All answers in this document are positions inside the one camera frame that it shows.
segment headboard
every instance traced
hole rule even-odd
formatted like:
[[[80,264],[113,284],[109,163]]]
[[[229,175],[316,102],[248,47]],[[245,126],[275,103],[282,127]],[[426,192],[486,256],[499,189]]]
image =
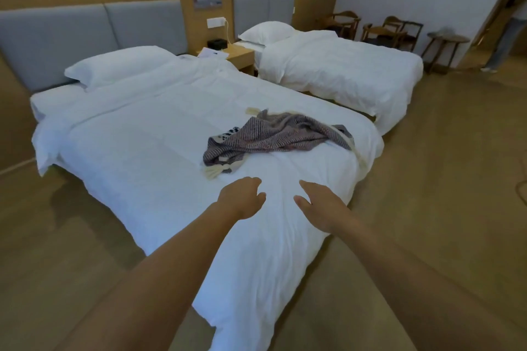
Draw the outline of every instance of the headboard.
[[[234,37],[265,21],[291,24],[295,0],[234,0]]]
[[[0,49],[31,92],[71,82],[64,69],[134,46],[187,52],[179,0],[0,11]]]

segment hand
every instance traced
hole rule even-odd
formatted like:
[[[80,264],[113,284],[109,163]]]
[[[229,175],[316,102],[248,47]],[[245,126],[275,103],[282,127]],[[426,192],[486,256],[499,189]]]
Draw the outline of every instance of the hand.
[[[245,177],[221,189],[218,204],[229,211],[236,220],[247,219],[260,211],[266,200],[266,194],[258,192],[260,178]]]
[[[312,225],[323,232],[335,234],[340,222],[349,219],[351,211],[327,186],[301,180],[300,186],[309,196],[294,196],[295,203]]]

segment wooden nightstand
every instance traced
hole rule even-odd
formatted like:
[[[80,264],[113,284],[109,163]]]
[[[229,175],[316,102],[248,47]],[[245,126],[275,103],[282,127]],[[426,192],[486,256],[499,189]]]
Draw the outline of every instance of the wooden nightstand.
[[[197,50],[195,54],[198,55],[200,52],[201,49]],[[254,50],[229,43],[222,52],[229,54],[227,60],[233,63],[239,71],[254,76]]]

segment white power outlet panel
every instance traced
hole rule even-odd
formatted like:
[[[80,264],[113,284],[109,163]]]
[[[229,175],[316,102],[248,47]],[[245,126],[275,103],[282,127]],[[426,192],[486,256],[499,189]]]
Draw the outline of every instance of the white power outlet panel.
[[[207,28],[223,27],[225,21],[225,17],[207,18]]]

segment right arm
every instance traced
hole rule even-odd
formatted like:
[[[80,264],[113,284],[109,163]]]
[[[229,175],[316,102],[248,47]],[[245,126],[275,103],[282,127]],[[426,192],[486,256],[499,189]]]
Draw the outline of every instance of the right arm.
[[[357,255],[418,350],[527,349],[527,336],[474,295],[367,227],[326,186],[300,181],[307,219]]]

